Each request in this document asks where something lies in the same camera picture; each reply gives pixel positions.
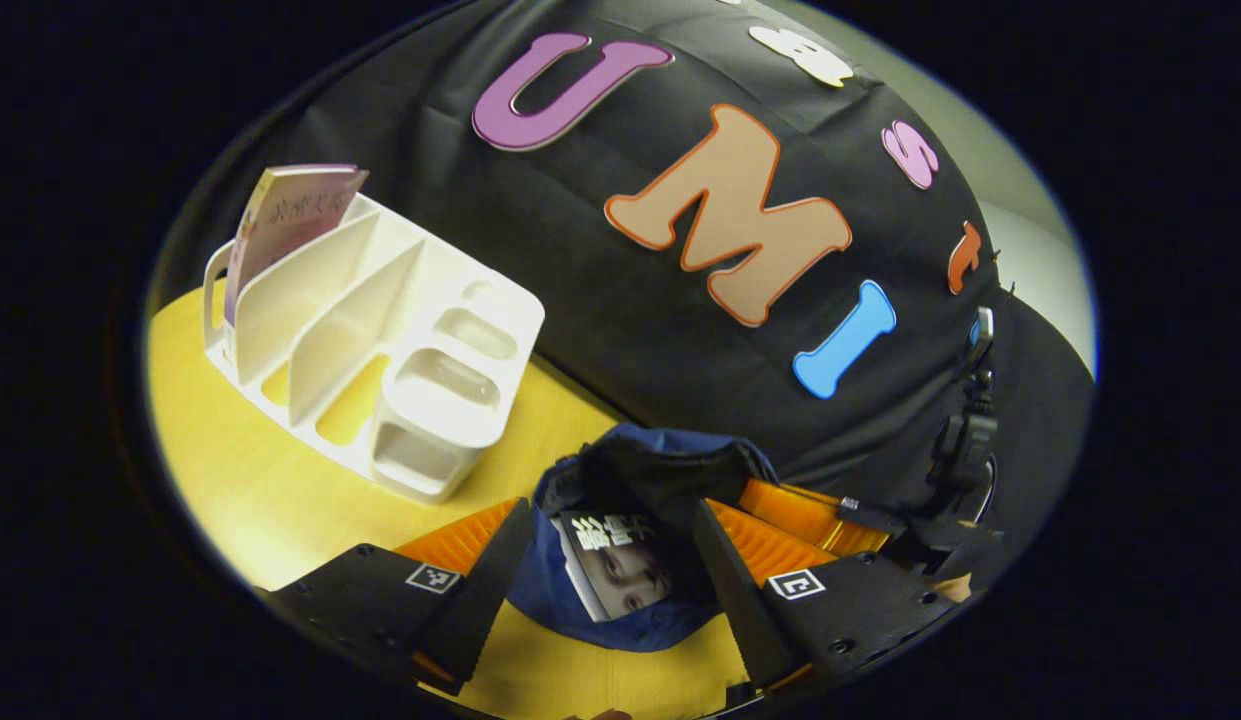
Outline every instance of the book cover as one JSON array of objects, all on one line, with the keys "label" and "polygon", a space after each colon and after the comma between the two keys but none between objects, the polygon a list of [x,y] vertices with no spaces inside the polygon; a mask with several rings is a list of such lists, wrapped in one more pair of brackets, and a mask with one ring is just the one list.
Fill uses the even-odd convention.
[{"label": "book cover", "polygon": [[624,618],[669,597],[670,574],[648,515],[561,511],[553,528],[571,583],[594,623]]},{"label": "book cover", "polygon": [[356,165],[266,168],[230,250],[223,322],[233,324],[237,297],[251,278],[340,223],[367,174]]}]

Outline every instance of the wooden table surface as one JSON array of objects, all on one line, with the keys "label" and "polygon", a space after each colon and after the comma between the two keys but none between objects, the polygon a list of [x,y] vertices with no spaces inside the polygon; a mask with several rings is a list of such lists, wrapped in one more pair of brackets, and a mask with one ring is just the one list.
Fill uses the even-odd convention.
[{"label": "wooden table surface", "polygon": [[[222,293],[221,281],[217,314]],[[150,325],[154,425],[191,516],[242,580],[263,588],[356,542],[397,547],[509,497],[530,497],[544,469],[620,420],[532,358],[501,441],[453,497],[422,505],[341,468],[242,397],[204,355],[201,300],[204,290],[192,290]],[[367,416],[369,408],[341,421]],[[719,710],[725,689],[745,679],[721,614],[670,650],[633,653],[552,633],[505,602],[459,701],[510,719],[592,718],[607,708],[635,720],[696,718]]]}]

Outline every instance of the pink book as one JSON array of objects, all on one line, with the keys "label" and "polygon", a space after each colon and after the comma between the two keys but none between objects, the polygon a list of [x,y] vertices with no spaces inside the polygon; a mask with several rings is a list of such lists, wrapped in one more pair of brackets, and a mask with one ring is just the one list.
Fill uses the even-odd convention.
[{"label": "pink book", "polygon": [[251,278],[340,223],[367,174],[356,165],[283,165],[264,170],[246,202],[230,250],[223,322],[233,324],[237,297]]}]

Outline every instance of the organizer compartment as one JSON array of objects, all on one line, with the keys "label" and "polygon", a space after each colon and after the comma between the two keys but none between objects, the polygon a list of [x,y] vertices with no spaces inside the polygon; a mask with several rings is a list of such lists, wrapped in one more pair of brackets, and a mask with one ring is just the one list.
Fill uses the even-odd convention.
[{"label": "organizer compartment", "polygon": [[[235,326],[213,328],[210,361],[298,439],[350,470],[421,502],[455,492],[504,434],[544,307],[536,295],[418,225],[357,195],[331,232],[242,288]],[[372,415],[336,446],[318,420],[377,355],[388,356]],[[285,403],[262,384],[288,366]]]}]

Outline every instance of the purple letter u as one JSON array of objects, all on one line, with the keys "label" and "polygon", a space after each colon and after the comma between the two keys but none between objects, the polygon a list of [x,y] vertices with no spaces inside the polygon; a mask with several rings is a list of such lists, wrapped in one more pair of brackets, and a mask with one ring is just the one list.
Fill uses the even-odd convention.
[{"label": "purple letter u", "polygon": [[674,53],[642,42],[617,41],[602,46],[602,61],[585,77],[534,115],[514,109],[519,92],[536,79],[562,55],[575,53],[591,42],[588,36],[552,32],[532,41],[532,48],[510,65],[473,106],[473,129],[483,140],[501,150],[534,150],[557,140],[583,118],[603,97],[639,68],[658,68],[674,61]]}]

